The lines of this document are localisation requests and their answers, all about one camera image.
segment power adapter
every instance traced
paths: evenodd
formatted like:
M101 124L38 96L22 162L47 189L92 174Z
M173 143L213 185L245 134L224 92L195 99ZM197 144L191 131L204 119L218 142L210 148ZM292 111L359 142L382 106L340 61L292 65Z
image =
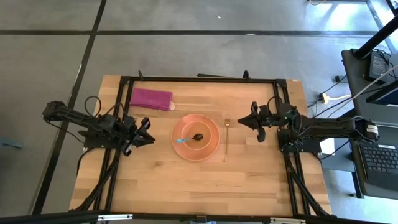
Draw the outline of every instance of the power adapter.
M368 67L365 73L365 80L367 81L374 81L375 79L379 78L383 73L388 71L389 65L386 61L380 56L378 52L371 52L368 56ZM382 85L387 82L387 76L385 75L379 81L378 84Z

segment laptop keyboard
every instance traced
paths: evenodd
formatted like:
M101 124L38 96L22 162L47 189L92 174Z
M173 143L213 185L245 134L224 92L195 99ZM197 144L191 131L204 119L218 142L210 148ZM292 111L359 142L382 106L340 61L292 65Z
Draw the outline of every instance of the laptop keyboard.
M362 159L368 171L398 175L398 150L383 147L360 146Z

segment pink cloth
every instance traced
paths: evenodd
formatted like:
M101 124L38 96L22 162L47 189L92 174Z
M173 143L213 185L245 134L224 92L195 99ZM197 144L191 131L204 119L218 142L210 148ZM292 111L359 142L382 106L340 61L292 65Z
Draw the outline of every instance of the pink cloth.
M172 97L173 93L169 91L135 88L130 105L168 111Z

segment white label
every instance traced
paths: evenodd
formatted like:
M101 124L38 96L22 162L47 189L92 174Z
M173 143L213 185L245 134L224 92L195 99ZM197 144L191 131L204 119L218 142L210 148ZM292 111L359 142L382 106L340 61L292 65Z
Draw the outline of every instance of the white label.
M386 145L379 145L379 147L383 147L386 149L395 149L396 148L395 146L386 146Z
M368 128L379 130L379 128L375 125L368 125Z
M366 128L366 131L367 131L367 132L373 132L373 133L379 134L379 132L378 132L376 129L372 129L372 128Z

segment gray floor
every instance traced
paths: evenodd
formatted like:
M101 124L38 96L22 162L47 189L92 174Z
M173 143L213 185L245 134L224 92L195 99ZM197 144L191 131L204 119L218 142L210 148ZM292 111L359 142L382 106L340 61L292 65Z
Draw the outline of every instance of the gray floor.
M388 21L384 2L372 2L382 14L382 21ZM90 30L99 5L99 0L0 1L0 29ZM364 31L377 30L377 25L363 2L327 1L311 6L304 0L113 0L108 1L99 28ZM344 75L341 50L360 47L368 39L97 36L75 109L83 110L84 99L98 93L103 75L136 75L138 69L148 76L194 77L197 73L210 73L239 77L249 70L256 78L295 78L303 81L307 101L313 101L333 84L335 75ZM30 212L57 133L42 121L41 112L48 101L68 100L87 40L87 36L0 36L0 136L24 143L21 150L0 150L0 217ZM379 48L387 50L385 45ZM331 96L345 94L349 94L347 84L330 92ZM329 106L320 105L318 111ZM79 127L72 125L69 130L75 133ZM66 136L45 213L68 209L81 149L80 143ZM354 190L349 173L325 171L325 182L335 215L389 223L398 220L394 216L396 201L347 196Z

